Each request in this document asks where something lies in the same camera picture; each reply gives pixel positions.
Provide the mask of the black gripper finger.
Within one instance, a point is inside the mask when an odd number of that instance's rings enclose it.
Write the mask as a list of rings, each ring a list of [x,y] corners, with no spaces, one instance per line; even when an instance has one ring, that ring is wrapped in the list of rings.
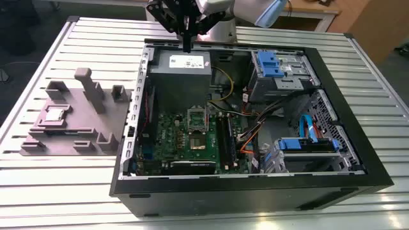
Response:
[[[200,17],[203,14],[196,11],[189,13],[188,22],[188,53],[193,48],[193,41],[197,35],[204,35],[217,24],[217,22],[225,17],[227,12],[216,12],[205,16],[203,19]]]
[[[163,15],[163,5],[162,0],[150,0],[146,6],[146,9],[155,17],[155,19],[160,22],[163,27],[169,33],[176,33],[180,36],[180,40],[183,41],[183,51],[188,53],[188,30],[187,30],[187,21],[185,17],[188,16],[166,16]]]

